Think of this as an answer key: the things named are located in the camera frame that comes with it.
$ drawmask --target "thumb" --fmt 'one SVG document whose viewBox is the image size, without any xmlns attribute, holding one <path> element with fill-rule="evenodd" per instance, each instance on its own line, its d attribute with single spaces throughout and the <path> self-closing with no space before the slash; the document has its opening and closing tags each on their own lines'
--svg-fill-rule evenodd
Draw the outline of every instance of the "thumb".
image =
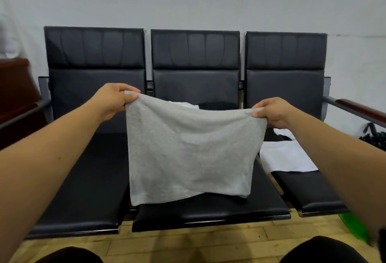
<svg viewBox="0 0 386 263">
<path fill-rule="evenodd" d="M 130 94 L 124 94 L 123 95 L 123 100 L 125 101 L 125 104 L 131 103 L 134 100 L 138 98 L 138 93 L 132 92 Z"/>
<path fill-rule="evenodd" d="M 259 110 L 259 111 L 257 111 L 257 112 L 254 112 L 254 113 L 252 114 L 252 116 L 253 116 L 254 118 L 266 118 L 267 115 L 265 114 L 265 108 L 263 108 L 263 109 L 261 109 L 261 110 Z"/>
</svg>

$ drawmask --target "padded headrest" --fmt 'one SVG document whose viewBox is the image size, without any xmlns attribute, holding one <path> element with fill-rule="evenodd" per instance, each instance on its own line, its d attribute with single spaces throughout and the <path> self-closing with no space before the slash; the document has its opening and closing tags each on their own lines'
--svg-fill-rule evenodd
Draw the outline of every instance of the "padded headrest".
<svg viewBox="0 0 386 263">
<path fill-rule="evenodd" d="M 145 69 L 143 29 L 45 27 L 47 61 L 56 69 Z"/>
<path fill-rule="evenodd" d="M 153 69 L 239 69 L 239 31 L 151 30 Z"/>
<path fill-rule="evenodd" d="M 326 50 L 326 34 L 247 32 L 245 67 L 261 70 L 324 70 Z"/>
</svg>

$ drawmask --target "black pants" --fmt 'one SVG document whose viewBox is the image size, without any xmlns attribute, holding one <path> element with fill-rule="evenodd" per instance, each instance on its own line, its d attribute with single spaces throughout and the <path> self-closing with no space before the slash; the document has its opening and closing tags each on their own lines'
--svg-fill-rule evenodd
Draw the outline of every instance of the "black pants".
<svg viewBox="0 0 386 263">
<path fill-rule="evenodd" d="M 86 249 L 68 247 L 56 251 L 36 263 L 103 263 Z M 367 263 L 352 247 L 329 237 L 314 237 L 290 251 L 280 263 Z"/>
</svg>

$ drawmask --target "person's left arm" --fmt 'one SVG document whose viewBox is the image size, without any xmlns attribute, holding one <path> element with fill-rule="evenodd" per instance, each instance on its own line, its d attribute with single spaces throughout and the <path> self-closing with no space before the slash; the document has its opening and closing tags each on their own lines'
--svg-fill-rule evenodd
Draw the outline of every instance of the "person's left arm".
<svg viewBox="0 0 386 263">
<path fill-rule="evenodd" d="M 137 99 L 108 83 L 84 105 L 0 151 L 0 263 L 8 262 L 49 205 L 99 124 Z"/>
</svg>

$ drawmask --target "person's left hand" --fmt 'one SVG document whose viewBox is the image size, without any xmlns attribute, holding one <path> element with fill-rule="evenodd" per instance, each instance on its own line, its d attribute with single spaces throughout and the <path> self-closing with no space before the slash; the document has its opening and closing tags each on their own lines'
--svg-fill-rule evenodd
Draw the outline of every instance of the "person's left hand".
<svg viewBox="0 0 386 263">
<path fill-rule="evenodd" d="M 137 93 L 126 95 L 125 90 Z M 101 122 L 111 119 L 116 113 L 125 111 L 125 104 L 138 98 L 141 91 L 125 83 L 106 83 L 85 105 L 91 106 L 100 114 Z"/>
</svg>

